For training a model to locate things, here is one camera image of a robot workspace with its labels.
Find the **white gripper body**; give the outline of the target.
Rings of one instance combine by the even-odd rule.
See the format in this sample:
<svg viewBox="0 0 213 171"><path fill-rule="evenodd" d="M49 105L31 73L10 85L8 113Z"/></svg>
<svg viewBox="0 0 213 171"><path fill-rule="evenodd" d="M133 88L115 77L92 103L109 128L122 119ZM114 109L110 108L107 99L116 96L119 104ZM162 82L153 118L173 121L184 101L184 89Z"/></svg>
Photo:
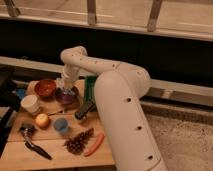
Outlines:
<svg viewBox="0 0 213 171"><path fill-rule="evenodd" d="M78 80L79 76L79 67L71 66L66 64L62 70L62 80L65 86L73 86L74 83Z"/></svg>

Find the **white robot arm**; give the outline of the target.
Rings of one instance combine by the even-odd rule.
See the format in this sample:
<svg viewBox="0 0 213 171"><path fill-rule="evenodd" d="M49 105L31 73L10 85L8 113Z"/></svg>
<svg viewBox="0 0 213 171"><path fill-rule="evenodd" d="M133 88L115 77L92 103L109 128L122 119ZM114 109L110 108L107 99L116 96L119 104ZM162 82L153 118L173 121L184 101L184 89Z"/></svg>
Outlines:
<svg viewBox="0 0 213 171"><path fill-rule="evenodd" d="M96 107L117 171L168 171L140 104L149 73L130 63L90 57L82 46L65 49L62 82L71 88L81 69L97 76Z"/></svg>

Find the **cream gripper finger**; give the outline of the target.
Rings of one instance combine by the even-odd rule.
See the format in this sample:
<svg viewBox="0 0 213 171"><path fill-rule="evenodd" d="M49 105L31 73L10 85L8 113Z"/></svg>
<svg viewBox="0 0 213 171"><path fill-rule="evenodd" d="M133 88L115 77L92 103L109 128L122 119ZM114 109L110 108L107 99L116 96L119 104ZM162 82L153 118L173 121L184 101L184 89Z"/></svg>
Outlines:
<svg viewBox="0 0 213 171"><path fill-rule="evenodd" d="M67 93L68 94L73 94L74 93L74 86L68 87L67 88Z"/></svg>
<svg viewBox="0 0 213 171"><path fill-rule="evenodd" d="M57 88L60 88L60 89L64 88L64 81L62 78L56 78L56 86Z"/></svg>

